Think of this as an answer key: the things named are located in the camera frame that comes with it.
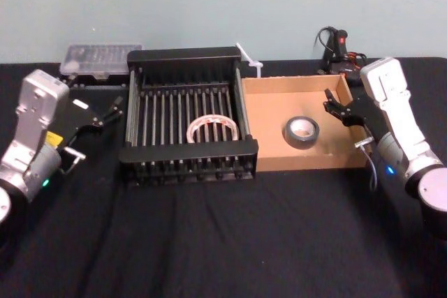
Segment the clear plastic box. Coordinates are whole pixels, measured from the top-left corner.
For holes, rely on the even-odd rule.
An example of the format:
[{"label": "clear plastic box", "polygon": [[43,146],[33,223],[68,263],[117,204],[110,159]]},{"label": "clear plastic box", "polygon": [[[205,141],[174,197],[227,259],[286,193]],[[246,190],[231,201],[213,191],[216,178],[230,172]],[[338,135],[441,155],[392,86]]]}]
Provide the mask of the clear plastic box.
[{"label": "clear plastic box", "polygon": [[106,80],[111,75],[129,73],[127,54],[141,50],[141,44],[70,45],[59,68],[62,75],[91,75]]}]

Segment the cardboard box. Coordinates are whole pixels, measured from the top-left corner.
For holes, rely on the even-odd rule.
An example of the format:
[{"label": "cardboard box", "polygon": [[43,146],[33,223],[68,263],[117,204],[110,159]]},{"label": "cardboard box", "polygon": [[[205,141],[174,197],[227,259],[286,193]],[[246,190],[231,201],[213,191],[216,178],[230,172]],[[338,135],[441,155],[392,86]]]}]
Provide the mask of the cardboard box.
[{"label": "cardboard box", "polygon": [[[242,88],[250,132],[259,144],[257,171],[365,166],[365,157],[354,147],[366,138],[363,127],[345,127],[323,107],[325,89],[344,105],[352,101],[344,77],[244,78]],[[320,127],[311,149],[295,149],[283,137],[287,121],[296,116],[310,117]]]}]

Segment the black table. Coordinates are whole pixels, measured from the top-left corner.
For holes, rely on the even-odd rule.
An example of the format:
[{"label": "black table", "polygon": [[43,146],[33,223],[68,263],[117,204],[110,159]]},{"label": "black table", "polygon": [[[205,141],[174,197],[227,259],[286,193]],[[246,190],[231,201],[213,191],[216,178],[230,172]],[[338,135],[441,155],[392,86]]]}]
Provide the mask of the black table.
[{"label": "black table", "polygon": [[[447,162],[447,59],[401,59],[416,121]],[[263,76],[308,75],[316,61],[268,61]],[[0,66],[0,152],[21,79]],[[255,70],[244,68],[243,75]],[[73,91],[109,106],[115,91]],[[124,120],[77,147],[88,153],[31,208],[0,297],[428,297],[447,295],[447,248],[403,188],[368,191],[366,170],[258,173],[256,180],[127,189],[117,154]]]}]

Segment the duct tape roll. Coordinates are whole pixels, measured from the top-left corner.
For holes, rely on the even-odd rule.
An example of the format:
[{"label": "duct tape roll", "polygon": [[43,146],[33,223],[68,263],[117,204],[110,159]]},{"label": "duct tape roll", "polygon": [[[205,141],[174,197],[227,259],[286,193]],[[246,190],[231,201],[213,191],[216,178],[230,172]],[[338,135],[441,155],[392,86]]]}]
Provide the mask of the duct tape roll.
[{"label": "duct tape roll", "polygon": [[294,117],[287,121],[283,135],[286,142],[296,149],[312,148],[318,139],[320,128],[308,117]]}]

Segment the wall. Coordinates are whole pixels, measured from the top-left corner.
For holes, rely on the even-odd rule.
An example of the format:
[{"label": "wall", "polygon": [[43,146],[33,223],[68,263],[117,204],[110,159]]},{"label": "wall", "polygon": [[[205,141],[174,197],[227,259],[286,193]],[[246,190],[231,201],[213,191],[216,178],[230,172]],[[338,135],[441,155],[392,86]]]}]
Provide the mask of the wall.
[{"label": "wall", "polygon": [[446,56],[445,0],[0,0],[0,63],[60,61],[72,42],[234,45],[257,59],[319,58],[316,32],[371,57]]}]

